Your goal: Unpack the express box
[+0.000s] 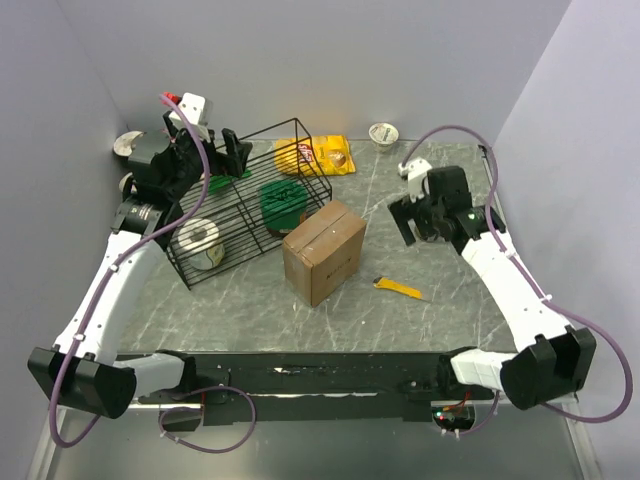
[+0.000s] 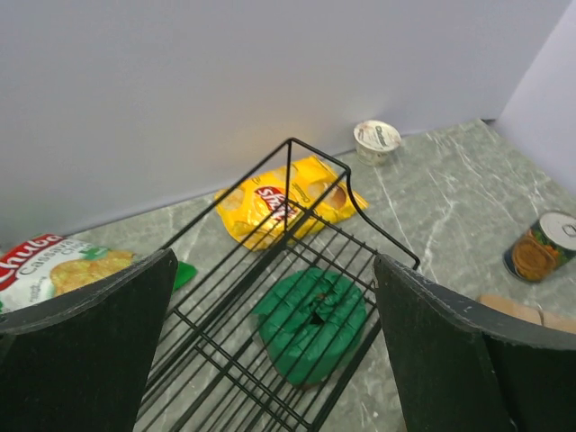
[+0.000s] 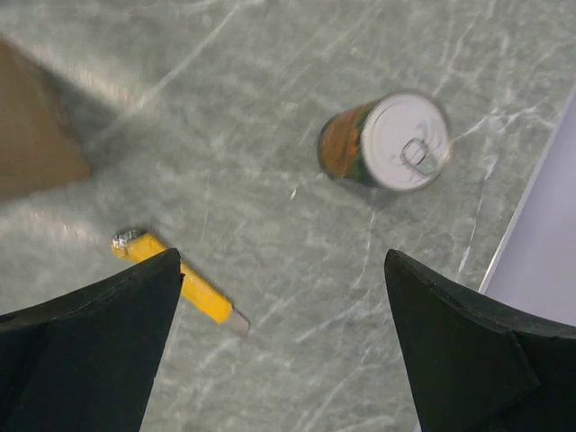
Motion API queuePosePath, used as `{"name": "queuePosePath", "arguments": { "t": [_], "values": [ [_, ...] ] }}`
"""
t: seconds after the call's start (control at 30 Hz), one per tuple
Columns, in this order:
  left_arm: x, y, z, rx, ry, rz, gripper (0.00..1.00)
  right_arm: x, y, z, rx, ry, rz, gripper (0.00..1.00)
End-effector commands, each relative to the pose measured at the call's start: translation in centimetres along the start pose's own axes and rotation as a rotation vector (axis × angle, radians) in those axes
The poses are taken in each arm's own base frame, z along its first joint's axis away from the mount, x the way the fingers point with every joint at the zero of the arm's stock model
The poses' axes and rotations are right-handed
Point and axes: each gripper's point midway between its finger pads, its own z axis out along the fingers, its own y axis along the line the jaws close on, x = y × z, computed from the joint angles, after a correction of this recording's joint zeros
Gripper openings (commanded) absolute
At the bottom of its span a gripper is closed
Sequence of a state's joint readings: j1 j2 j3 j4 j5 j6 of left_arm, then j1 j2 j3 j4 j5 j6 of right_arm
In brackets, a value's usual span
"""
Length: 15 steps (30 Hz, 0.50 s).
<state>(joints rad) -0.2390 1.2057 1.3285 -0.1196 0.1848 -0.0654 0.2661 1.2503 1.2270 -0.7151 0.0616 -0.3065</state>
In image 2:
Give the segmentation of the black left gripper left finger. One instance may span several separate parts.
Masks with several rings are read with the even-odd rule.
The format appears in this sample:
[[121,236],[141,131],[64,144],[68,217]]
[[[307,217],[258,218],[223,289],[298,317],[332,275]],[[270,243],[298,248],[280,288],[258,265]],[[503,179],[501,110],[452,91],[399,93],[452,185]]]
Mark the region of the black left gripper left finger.
[[131,431],[178,267],[160,250],[1,317],[3,431]]

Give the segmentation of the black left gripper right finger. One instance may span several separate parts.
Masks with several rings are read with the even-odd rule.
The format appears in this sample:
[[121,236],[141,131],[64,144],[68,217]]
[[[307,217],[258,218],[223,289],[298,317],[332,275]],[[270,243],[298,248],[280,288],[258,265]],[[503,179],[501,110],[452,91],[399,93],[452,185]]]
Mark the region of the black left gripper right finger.
[[575,336],[517,319],[390,256],[375,295],[409,431],[573,431]]

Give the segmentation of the brown cardboard express box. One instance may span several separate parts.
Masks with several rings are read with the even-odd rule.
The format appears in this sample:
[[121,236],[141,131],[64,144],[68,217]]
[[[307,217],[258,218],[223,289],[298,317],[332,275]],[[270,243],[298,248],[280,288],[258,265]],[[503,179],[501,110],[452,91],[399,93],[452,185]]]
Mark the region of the brown cardboard express box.
[[541,308],[526,306],[494,294],[481,294],[476,301],[495,311],[523,321],[541,325],[548,329],[576,334],[575,318],[567,318]]

